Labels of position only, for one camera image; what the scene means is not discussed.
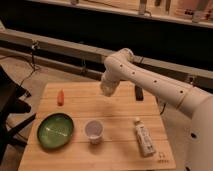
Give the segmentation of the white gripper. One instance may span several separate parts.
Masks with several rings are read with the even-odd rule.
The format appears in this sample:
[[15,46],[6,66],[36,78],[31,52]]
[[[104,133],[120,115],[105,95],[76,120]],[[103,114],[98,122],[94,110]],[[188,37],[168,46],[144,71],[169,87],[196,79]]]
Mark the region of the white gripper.
[[110,77],[109,75],[106,74],[102,75],[100,88],[103,95],[107,97],[112,96],[115,93],[117,87],[118,87],[117,80],[115,80],[113,77]]

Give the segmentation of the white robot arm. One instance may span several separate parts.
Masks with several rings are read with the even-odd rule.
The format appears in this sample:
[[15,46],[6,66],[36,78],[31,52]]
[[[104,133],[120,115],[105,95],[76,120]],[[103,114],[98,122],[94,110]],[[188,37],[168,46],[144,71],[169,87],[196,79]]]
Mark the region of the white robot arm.
[[132,63],[133,52],[123,48],[104,60],[101,90],[111,96],[128,80],[163,99],[191,119],[185,171],[213,171],[213,94]]

